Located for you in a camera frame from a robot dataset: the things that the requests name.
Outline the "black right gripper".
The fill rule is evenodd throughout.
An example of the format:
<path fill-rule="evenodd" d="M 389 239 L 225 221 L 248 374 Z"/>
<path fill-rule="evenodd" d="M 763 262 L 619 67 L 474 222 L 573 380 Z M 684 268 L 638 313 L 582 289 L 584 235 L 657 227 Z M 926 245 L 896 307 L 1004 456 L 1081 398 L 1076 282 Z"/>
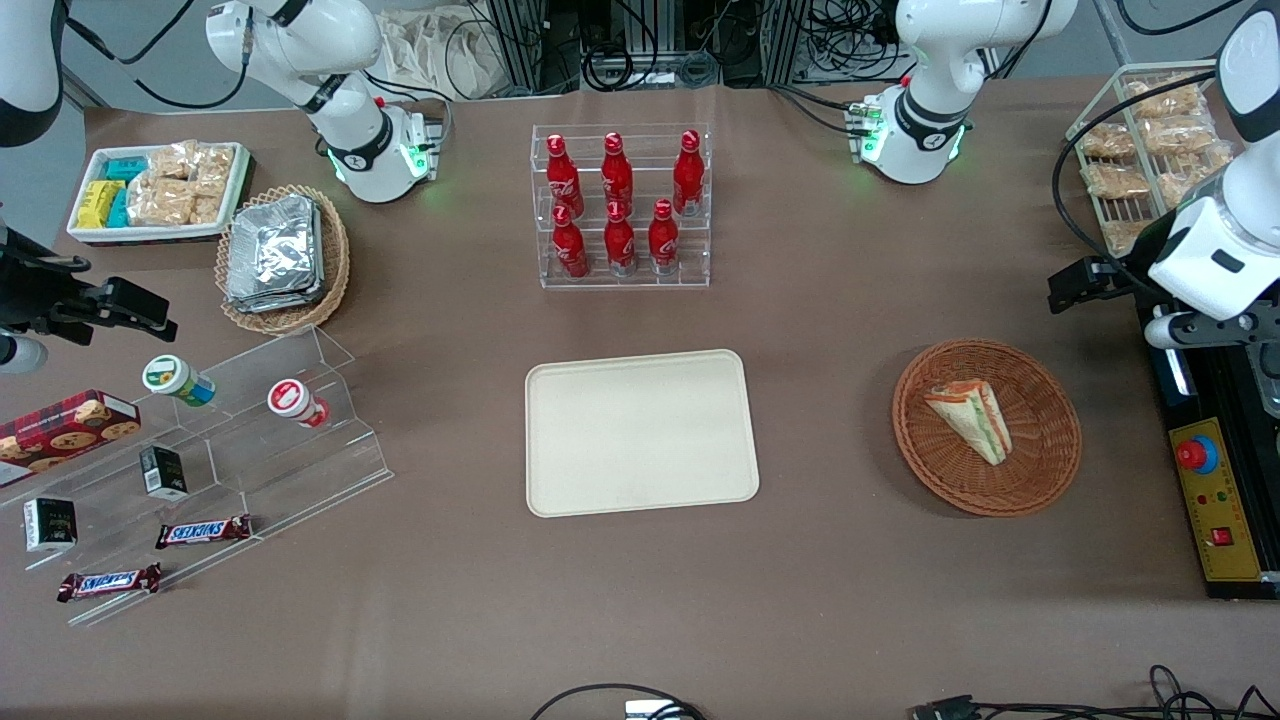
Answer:
<path fill-rule="evenodd" d="M 18 231 L 4 228 L 1 240 L 1 322 L 4 331 L 35 332 L 90 345 L 93 329 L 72 318 L 56 319 L 61 304 L 77 304 L 92 286 L 76 275 L 92 264 L 81 256 L 61 256 Z M 152 337 L 177 337 L 169 318 L 170 301 L 131 281 L 108 278 L 99 287 L 99 319 L 104 327 L 124 327 Z"/>

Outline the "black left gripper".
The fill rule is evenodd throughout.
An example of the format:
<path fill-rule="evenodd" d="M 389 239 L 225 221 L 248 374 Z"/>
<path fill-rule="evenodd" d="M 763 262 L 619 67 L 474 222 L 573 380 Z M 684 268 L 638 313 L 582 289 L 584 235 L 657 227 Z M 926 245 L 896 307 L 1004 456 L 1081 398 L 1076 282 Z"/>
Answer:
<path fill-rule="evenodd" d="M 1116 268 L 1102 258 L 1082 258 L 1048 278 L 1051 314 L 1123 296 Z M 1277 269 L 1165 268 L 1165 292 L 1185 307 L 1147 322 L 1143 336 L 1155 348 L 1253 345 L 1277 338 Z"/>

